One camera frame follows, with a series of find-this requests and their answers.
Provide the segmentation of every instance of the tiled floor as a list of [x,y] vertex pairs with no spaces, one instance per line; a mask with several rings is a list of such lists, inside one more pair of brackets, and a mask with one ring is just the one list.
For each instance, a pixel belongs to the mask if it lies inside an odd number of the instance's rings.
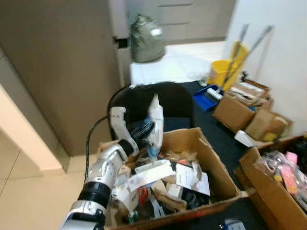
[[72,157],[66,175],[43,177],[0,131],[0,229],[59,229],[81,191],[84,167],[85,156]]
[[131,64],[132,84],[160,81],[189,82],[201,79],[219,60],[224,42],[191,43],[166,47],[166,55],[150,63]]

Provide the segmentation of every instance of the blue dustpan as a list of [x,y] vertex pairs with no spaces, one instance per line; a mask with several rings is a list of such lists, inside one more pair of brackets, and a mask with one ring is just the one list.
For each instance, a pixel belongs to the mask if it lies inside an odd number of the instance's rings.
[[204,111],[208,111],[212,108],[214,108],[217,103],[211,100],[210,98],[206,97],[204,94],[207,92],[207,89],[212,88],[213,90],[217,90],[218,86],[217,85],[210,85],[207,86],[201,90],[198,90],[196,93],[194,93],[193,98],[197,102],[197,104],[200,105],[200,107]]

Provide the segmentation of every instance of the mop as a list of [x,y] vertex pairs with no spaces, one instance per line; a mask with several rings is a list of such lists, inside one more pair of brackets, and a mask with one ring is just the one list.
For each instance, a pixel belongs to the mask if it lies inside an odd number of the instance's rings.
[[208,88],[208,90],[205,93],[205,97],[207,97],[208,99],[210,98],[211,100],[213,100],[214,102],[218,102],[219,100],[221,100],[221,98],[223,97],[223,87],[225,86],[225,84],[227,83],[227,81],[231,78],[231,76],[236,72],[237,69],[239,69],[243,63],[245,62],[245,60],[248,58],[248,56],[254,51],[254,49],[260,44],[260,42],[264,39],[264,37],[266,36],[266,34],[271,31],[271,29],[273,28],[271,25],[267,26],[264,31],[262,32],[262,34],[260,35],[260,37],[258,38],[258,40],[255,42],[255,44],[253,45],[252,49],[250,50],[250,52],[243,58],[243,60],[240,62],[240,64],[237,66],[237,68],[230,74],[231,68],[233,63],[235,62],[235,59],[239,53],[240,50],[240,44],[243,41],[243,38],[245,36],[246,30],[248,28],[248,24],[243,26],[241,35],[240,35],[240,40],[239,43],[237,44],[236,50],[234,51],[234,55],[233,58],[231,60],[231,63],[229,64],[224,82],[222,84],[221,87],[219,87],[217,90],[214,90],[212,88]]

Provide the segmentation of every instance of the black office chair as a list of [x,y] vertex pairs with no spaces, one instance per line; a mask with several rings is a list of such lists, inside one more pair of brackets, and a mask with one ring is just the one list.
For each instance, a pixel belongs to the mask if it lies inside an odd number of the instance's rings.
[[[146,118],[147,109],[155,93],[158,94],[159,103],[163,107],[164,131],[194,127],[193,99],[185,88],[174,82],[120,89],[109,101],[107,112],[109,114],[113,106],[125,107],[127,109],[126,125],[128,130],[132,130]],[[112,140],[115,140],[117,138],[110,125],[110,119],[108,122]]]

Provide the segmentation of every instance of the green plastic bag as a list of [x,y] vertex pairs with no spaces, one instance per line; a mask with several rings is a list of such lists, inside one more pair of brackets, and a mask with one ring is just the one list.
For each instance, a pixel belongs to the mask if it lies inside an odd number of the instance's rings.
[[135,62],[154,61],[165,54],[162,29],[145,15],[138,14],[131,26],[131,58]]

